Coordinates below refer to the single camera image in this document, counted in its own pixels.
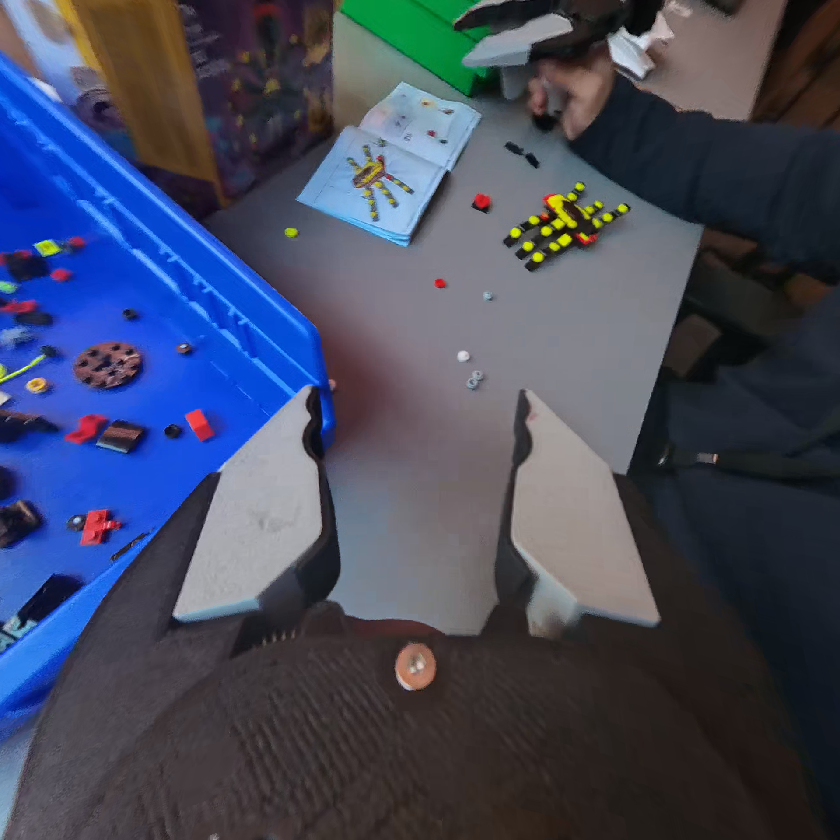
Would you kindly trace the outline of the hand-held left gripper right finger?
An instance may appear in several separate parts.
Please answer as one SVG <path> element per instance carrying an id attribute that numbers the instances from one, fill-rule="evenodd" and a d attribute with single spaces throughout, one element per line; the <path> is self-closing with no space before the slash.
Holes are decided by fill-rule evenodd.
<path id="1" fill-rule="evenodd" d="M 585 616 L 656 627 L 660 613 L 611 467 L 529 389 L 518 394 L 495 560 L 500 604 L 528 634 Z"/>

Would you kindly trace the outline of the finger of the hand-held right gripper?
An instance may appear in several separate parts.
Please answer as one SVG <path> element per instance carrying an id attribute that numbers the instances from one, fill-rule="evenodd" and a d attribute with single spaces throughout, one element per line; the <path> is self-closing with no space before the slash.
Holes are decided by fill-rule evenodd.
<path id="1" fill-rule="evenodd" d="M 481 1 L 456 18 L 455 29 L 516 27 L 552 14 L 557 7 L 557 1 Z"/>
<path id="2" fill-rule="evenodd" d="M 572 28 L 572 20 L 561 14 L 534 17 L 520 26 L 484 37 L 461 63 L 467 68 L 523 67 L 530 61 L 532 47 L 568 35 Z"/>

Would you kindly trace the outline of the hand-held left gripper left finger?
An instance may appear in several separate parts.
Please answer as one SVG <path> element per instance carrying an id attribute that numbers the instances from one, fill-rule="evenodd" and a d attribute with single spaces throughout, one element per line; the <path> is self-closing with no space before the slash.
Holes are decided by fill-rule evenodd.
<path id="1" fill-rule="evenodd" d="M 258 614 L 298 624 L 329 597 L 341 561 L 320 397 L 302 388 L 218 471 L 176 621 Z"/>

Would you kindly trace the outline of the person's right forearm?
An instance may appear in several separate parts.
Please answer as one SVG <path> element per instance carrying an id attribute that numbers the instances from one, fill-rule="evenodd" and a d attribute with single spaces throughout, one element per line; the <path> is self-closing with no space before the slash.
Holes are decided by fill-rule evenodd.
<path id="1" fill-rule="evenodd" d="M 778 264 L 839 267 L 839 134 L 682 111 L 619 77 L 570 148 L 642 200 L 757 243 Z"/>

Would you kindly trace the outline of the black and yellow lego spider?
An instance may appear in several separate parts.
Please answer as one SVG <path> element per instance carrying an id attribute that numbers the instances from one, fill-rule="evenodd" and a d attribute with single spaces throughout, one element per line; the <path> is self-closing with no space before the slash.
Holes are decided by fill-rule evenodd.
<path id="1" fill-rule="evenodd" d="M 533 273 L 574 250 L 591 250 L 604 232 L 631 213 L 619 203 L 609 208 L 601 201 L 586 203 L 586 187 L 574 184 L 566 193 L 543 197 L 542 209 L 511 227 L 503 239 L 523 268 Z"/>

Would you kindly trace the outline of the lego instruction booklet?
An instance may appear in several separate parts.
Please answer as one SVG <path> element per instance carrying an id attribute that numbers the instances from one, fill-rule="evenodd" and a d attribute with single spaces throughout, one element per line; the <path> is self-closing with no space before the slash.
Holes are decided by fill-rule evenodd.
<path id="1" fill-rule="evenodd" d="M 297 200 L 408 246 L 480 120 L 469 105 L 402 81 L 341 130 Z"/>

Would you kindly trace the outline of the pile of loose lego pieces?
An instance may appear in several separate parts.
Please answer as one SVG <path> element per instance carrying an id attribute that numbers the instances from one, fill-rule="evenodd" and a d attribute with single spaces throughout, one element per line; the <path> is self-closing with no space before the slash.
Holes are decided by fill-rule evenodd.
<path id="1" fill-rule="evenodd" d="M 218 373 L 129 255 L 97 237 L 53 263 L 3 300 L 51 323 L 2 347 L 2 622 L 56 575 L 71 593 L 99 577 L 224 440 L 186 418 L 214 419 Z"/>

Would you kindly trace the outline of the purple lego set box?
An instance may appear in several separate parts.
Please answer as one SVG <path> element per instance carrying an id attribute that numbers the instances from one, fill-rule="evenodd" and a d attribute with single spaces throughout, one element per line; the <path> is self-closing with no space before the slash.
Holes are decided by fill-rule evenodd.
<path id="1" fill-rule="evenodd" d="M 57 2 L 77 116 L 192 214 L 234 202 L 333 127 L 334 2 Z"/>

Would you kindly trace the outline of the person's right hand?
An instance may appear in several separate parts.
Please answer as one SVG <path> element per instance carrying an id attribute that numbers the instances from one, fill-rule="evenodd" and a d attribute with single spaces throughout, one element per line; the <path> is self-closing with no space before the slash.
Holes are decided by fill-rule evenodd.
<path id="1" fill-rule="evenodd" d="M 578 139 L 604 109 L 615 73 L 606 45 L 592 47 L 576 60 L 544 59 L 528 84 L 528 108 L 534 118 L 549 112 L 549 88 L 565 94 L 560 128 L 568 141 Z"/>

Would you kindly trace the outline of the green plastic bin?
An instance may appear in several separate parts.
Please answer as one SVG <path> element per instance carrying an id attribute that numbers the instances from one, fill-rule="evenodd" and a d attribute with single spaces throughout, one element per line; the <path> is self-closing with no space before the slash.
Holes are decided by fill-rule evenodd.
<path id="1" fill-rule="evenodd" d="M 463 58 L 489 34 L 455 30 L 473 1 L 345 1 L 341 12 L 450 87 L 471 97 L 498 81 L 497 70 L 468 68 Z"/>

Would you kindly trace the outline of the person's dark blue clothing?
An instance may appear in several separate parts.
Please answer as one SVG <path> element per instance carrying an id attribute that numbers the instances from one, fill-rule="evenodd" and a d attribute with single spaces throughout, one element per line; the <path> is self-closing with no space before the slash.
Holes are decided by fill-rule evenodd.
<path id="1" fill-rule="evenodd" d="M 662 373 L 630 474 L 760 649 L 829 832 L 839 808 L 839 298 L 708 382 Z"/>

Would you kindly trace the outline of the blue plastic bin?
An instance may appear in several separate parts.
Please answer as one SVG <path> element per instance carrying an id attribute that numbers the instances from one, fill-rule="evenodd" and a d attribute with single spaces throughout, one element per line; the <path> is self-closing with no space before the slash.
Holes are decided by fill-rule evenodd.
<path id="1" fill-rule="evenodd" d="M 137 273 L 172 307 L 175 324 L 202 347 L 218 373 L 213 420 L 195 410 L 186 418 L 200 442 L 224 433 L 212 469 L 221 466 L 306 385 L 322 397 L 322 439 L 334 438 L 335 413 L 319 334 L 190 215 L 113 152 L 34 81 L 2 59 L 2 255 L 37 253 L 70 239 L 80 251 L 97 237 L 129 255 Z M 14 280 L 15 295 L 30 280 Z M 2 740 L 37 716 L 81 630 L 138 552 L 133 538 L 99 577 L 76 593 L 58 575 L 2 624 L 17 639 L 2 643 Z"/>

